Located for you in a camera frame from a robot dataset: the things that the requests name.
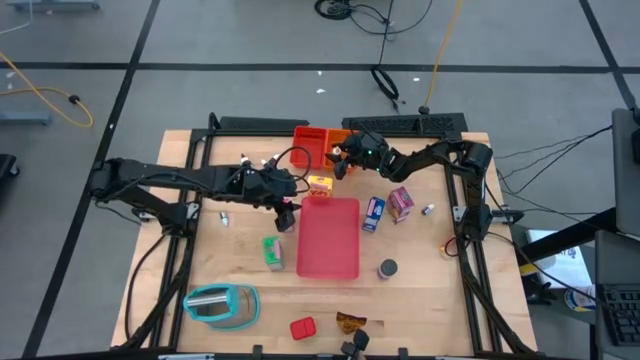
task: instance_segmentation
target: red cube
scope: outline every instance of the red cube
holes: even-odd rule
[[[316,334],[316,323],[311,316],[292,322],[289,328],[293,340],[302,340]]]

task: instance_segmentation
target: orange bin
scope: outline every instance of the orange bin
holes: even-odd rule
[[[343,129],[327,129],[327,136],[324,142],[324,152],[331,153],[333,151],[332,144],[343,142],[349,135],[351,135],[351,130],[343,130]],[[326,171],[333,172],[333,163],[327,159],[326,156],[322,158],[322,169]],[[351,173],[355,170],[354,167],[349,166],[347,169],[347,173]]]

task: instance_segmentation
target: blue box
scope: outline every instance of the blue box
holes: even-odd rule
[[[382,217],[382,211],[384,210],[384,200],[372,197],[369,200],[369,206],[367,206],[367,213],[364,215],[364,223],[362,224],[362,230],[368,232],[375,232],[378,226],[378,221]]]

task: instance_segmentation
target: wooden table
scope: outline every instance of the wooden table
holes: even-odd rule
[[[184,166],[190,131],[164,134],[158,163]],[[488,143],[485,133],[465,133],[468,140]],[[387,139],[404,153],[423,148],[435,140]],[[268,159],[291,145],[287,137],[216,137],[211,164],[236,164],[243,152],[254,163]],[[199,164],[202,150],[196,157]],[[289,167],[288,156],[280,162]],[[312,174],[324,174],[320,171]],[[493,164],[487,183],[501,201],[501,192]],[[285,270],[271,272],[263,260],[261,239],[277,234],[275,213],[251,206],[205,200],[189,278],[189,291],[212,283],[251,284],[258,288],[260,319],[253,326],[236,332],[210,330],[188,315],[182,323],[179,351],[250,353],[254,344],[262,344],[265,353],[339,353],[340,345],[352,336],[344,335],[336,324],[336,312],[364,316],[363,328],[371,341],[366,353],[395,355],[407,347],[411,355],[471,355],[473,353],[458,262],[445,259],[439,246],[453,234],[444,170],[432,166],[411,175],[403,184],[416,203],[407,220],[394,225],[383,216],[374,234],[360,233],[360,276],[353,281],[300,278],[296,274],[297,231],[279,234],[284,247]],[[462,194],[460,184],[458,194]],[[356,197],[360,212],[371,196],[386,198],[399,185],[373,171],[356,170],[342,181],[334,181],[334,196]],[[178,191],[152,189],[167,201],[177,201]],[[435,204],[435,211],[424,217],[420,208]],[[229,214],[230,226],[224,227],[218,213]],[[507,226],[493,225],[492,232],[510,236]],[[140,230],[131,270],[160,234],[156,222]],[[169,241],[146,260],[133,290],[131,329],[135,329],[156,303]],[[506,241],[487,236],[484,241],[487,269],[493,299],[500,313],[525,344],[536,348],[529,312],[522,289],[514,250]],[[382,282],[376,269],[386,259],[395,259],[398,273]],[[124,297],[112,343],[124,342]],[[490,349],[486,318],[477,303],[484,349]],[[166,344],[173,304],[168,307],[163,338]],[[312,316],[317,334],[303,341],[291,338],[289,324]]]

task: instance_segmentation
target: red tray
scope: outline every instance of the red tray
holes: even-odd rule
[[[311,169],[320,170],[324,158],[324,143],[327,129],[311,126],[297,126],[293,132],[293,146],[302,146],[311,153]],[[307,154],[302,150],[292,150],[289,162],[297,168],[307,167]]]
[[[302,200],[298,235],[300,277],[355,279],[360,273],[358,199]]]

